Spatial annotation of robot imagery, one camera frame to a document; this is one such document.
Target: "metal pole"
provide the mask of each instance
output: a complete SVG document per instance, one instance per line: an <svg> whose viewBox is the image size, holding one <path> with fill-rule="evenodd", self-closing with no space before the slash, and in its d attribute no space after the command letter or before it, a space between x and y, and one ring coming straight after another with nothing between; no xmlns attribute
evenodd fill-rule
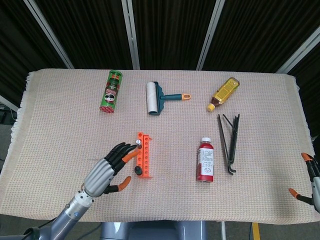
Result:
<svg viewBox="0 0 320 240"><path fill-rule="evenodd" d="M28 9L30 10L34 19L39 24L40 28L42 29L42 31L44 32L46 37L48 38L48 40L50 41L50 43L52 44L55 51L58 53L59 57L61 58L61 60L65 64L65 66L68 69L74 69L75 67L71 63L66 51L64 50L64 48L60 44L58 38L54 34L54 31L51 29L49 23L47 22L44 15L40 11L36 2L34 0L23 0L23 1L24 1L25 5L28 7Z"/></svg>
<svg viewBox="0 0 320 240"><path fill-rule="evenodd" d="M126 34L131 54L132 67L134 70L140 70L136 26L132 0L121 0L123 17L125 22Z"/></svg>
<svg viewBox="0 0 320 240"><path fill-rule="evenodd" d="M213 9L213 12L211 15L211 20L210 20L210 23L208 26L208 30L206 31L206 35L204 38L199 61L196 66L197 71L201 71L204 66L204 63L205 63L212 39L214 37L215 31L216 31L216 28L217 28L217 25L219 22L220 15L221 15L222 9L224 7L224 4L225 4L225 0L216 0L216 2L215 2L214 9Z"/></svg>
<svg viewBox="0 0 320 240"><path fill-rule="evenodd" d="M226 224L225 224L224 221L221 222L220 227L221 227L221 239L222 240L227 240Z"/></svg>
<svg viewBox="0 0 320 240"><path fill-rule="evenodd" d="M320 26L305 40L294 54L289 57L276 73L287 74L290 72L318 43L320 43Z"/></svg>

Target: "orange handle tip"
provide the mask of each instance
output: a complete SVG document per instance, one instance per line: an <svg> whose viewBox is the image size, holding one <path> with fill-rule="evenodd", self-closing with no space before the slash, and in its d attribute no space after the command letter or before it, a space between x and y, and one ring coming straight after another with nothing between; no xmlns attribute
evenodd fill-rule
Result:
<svg viewBox="0 0 320 240"><path fill-rule="evenodd" d="M296 190L294 190L293 188L289 188L289 192L291 193L291 195L296 199L297 196L299 195L299 193L297 193Z"/></svg>
<svg viewBox="0 0 320 240"><path fill-rule="evenodd" d="M307 162L307 161L313 161L313 160L314 160L314 158L313 158L312 156L310 156L309 154L307 154L307 153L305 153L305 152L302 152L302 153L301 153L301 157L303 158L303 160L304 160L305 162Z"/></svg>
<svg viewBox="0 0 320 240"><path fill-rule="evenodd" d="M122 158L122 161L124 161L125 163L129 162L130 159L134 158L135 156L138 155L138 152L137 151L133 151L131 153L129 153L128 155L124 156Z"/></svg>
<svg viewBox="0 0 320 240"><path fill-rule="evenodd" d="M191 94L189 94L189 93L182 93L181 96L182 96L182 100L191 99Z"/></svg>

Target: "bottle label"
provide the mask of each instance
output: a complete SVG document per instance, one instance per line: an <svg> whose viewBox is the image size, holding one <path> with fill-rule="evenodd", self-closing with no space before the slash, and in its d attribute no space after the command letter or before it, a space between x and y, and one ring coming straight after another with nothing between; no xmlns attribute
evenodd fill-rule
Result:
<svg viewBox="0 0 320 240"><path fill-rule="evenodd" d="M198 150L198 163L201 164L201 175L214 175L214 150L200 148Z"/></svg>

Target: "gray floor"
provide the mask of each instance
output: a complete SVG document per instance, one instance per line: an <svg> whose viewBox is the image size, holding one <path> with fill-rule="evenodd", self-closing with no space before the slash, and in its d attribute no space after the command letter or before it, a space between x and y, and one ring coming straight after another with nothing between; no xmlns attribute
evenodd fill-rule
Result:
<svg viewBox="0 0 320 240"><path fill-rule="evenodd" d="M0 125L0 159L5 160L11 142L11 126ZM29 227L39 226L46 220L32 220L15 216L0 215L0 236L20 235ZM96 222L79 222L67 236L67 240L77 240L83 234L97 227ZM226 222L226 235L228 240L248 240L250 223ZM261 240L317 240L320 239L320 224L313 222L295 225L259 224ZM208 239L219 240L220 223L207 222ZM83 240L99 239L100 229L88 235Z"/></svg>

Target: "black knob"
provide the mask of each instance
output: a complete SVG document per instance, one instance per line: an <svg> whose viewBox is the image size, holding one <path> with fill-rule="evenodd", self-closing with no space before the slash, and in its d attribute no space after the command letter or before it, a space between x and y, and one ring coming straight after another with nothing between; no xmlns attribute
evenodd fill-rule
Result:
<svg viewBox="0 0 320 240"><path fill-rule="evenodd" d="M142 175L142 168L140 166L136 166L134 168L134 172L135 174L137 174L138 176Z"/></svg>

